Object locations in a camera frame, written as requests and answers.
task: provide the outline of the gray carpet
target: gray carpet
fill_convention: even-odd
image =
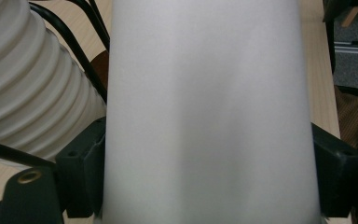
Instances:
[[[335,21],[335,41],[351,42],[358,40],[358,14],[350,27],[341,27],[341,23],[348,12],[349,11],[342,13]],[[358,54],[336,53],[334,82],[338,86],[358,88]]]

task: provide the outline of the white surface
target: white surface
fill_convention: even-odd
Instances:
[[[28,1],[0,1],[0,144],[53,161],[104,114],[102,98]]]
[[[320,223],[297,1],[112,15],[103,223]]]

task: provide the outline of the chair leg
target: chair leg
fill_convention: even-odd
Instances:
[[[349,27],[357,14],[358,14],[358,7],[353,7],[351,9],[350,13],[348,13],[348,15],[345,18],[345,20],[341,23],[341,26],[342,27]]]

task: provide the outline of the black cable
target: black cable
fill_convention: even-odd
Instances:
[[[106,102],[107,90],[103,86],[103,83],[101,82],[100,78],[98,77],[97,73],[92,67],[89,59],[87,58],[83,49],[78,44],[75,36],[72,34],[68,26],[50,10],[41,7],[35,3],[30,3],[30,6],[31,6],[31,10],[38,13],[43,19],[45,19],[48,23],[50,23],[60,33],[60,35],[65,40],[65,42],[68,44],[69,48],[77,57],[80,64],[83,66],[83,69],[85,70],[86,75],[89,78],[89,81],[91,82],[92,86],[94,86],[94,88],[101,95],[103,100]]]
[[[28,153],[1,144],[0,144],[0,159],[6,161],[13,161],[31,167],[47,166],[52,168],[53,170],[56,167],[56,164],[52,161],[46,161],[36,156],[30,155]]]
[[[89,18],[89,21],[91,22],[92,26],[94,27],[95,31],[97,32],[98,36],[101,38],[101,41],[103,42],[103,45],[105,46],[106,50],[109,52],[110,37],[103,24],[103,19],[99,14],[98,8],[96,12],[92,8],[92,6],[90,6],[85,0],[67,0],[67,1],[72,2],[76,4],[78,7],[80,7],[81,9],[83,9],[87,17]]]

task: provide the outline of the light wood tabletop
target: light wood tabletop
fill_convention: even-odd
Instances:
[[[307,64],[311,121],[339,137],[336,99],[333,88],[327,37],[323,19],[322,0],[300,0],[303,45]],[[72,29],[77,40],[92,60],[104,50],[99,37],[92,29],[85,14],[66,1],[38,1],[55,12]],[[97,1],[103,20],[110,31],[112,0]],[[18,170],[0,163],[0,200],[7,180]],[[70,219],[66,223],[91,223],[91,219]],[[344,224],[349,220],[337,218],[329,223]]]

